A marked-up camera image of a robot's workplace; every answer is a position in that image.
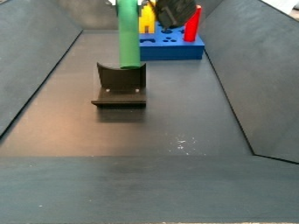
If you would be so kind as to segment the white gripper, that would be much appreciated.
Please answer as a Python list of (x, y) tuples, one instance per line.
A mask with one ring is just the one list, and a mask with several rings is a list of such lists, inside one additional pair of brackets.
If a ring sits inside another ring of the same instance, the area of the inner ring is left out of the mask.
[(164, 29), (180, 27), (197, 11), (197, 2), (195, 0), (158, 0), (154, 11)]

